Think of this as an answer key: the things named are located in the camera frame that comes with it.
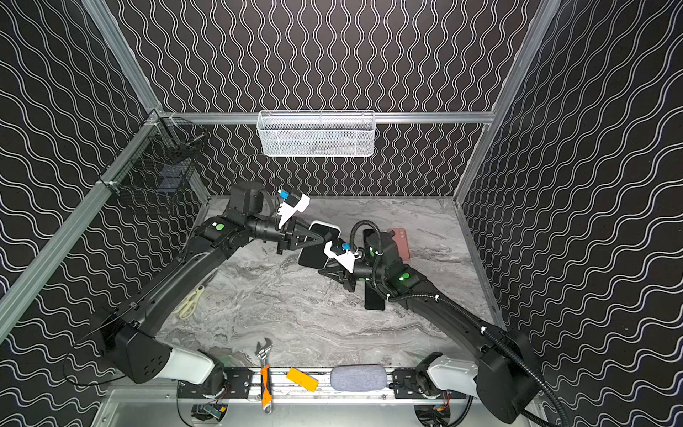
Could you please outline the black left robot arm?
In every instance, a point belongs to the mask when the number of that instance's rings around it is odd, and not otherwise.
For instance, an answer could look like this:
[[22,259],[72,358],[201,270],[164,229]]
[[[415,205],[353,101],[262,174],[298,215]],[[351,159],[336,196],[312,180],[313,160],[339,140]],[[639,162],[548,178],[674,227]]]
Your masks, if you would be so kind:
[[175,260],[92,331],[99,353],[136,384],[171,379],[218,394],[225,379],[217,358],[163,343],[157,334],[192,291],[251,241],[274,242],[279,254],[324,243],[298,217],[310,202],[288,188],[272,199],[260,183],[233,185],[223,212],[204,220]]

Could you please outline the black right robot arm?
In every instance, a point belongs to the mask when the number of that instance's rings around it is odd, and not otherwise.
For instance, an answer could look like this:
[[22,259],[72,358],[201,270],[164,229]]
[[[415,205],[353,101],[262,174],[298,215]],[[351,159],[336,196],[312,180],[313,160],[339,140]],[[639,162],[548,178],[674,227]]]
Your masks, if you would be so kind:
[[548,421],[527,407],[543,393],[558,413],[558,425],[569,419],[556,393],[544,379],[540,361],[525,334],[504,330],[468,311],[440,291],[423,273],[405,263],[389,232],[363,220],[353,228],[369,229],[362,245],[322,234],[322,251],[328,258],[320,274],[353,288],[359,279],[386,302],[399,304],[425,318],[448,338],[468,350],[476,367],[477,398],[499,421],[512,423],[519,416],[539,426]]

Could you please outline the pink phone case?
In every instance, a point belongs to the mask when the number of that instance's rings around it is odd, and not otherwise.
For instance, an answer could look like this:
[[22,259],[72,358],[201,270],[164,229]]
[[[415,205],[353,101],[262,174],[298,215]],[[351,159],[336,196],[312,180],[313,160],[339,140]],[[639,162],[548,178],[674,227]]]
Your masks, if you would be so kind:
[[400,258],[404,263],[409,263],[411,259],[408,236],[405,229],[395,228],[390,229],[389,233],[393,241],[396,243]]

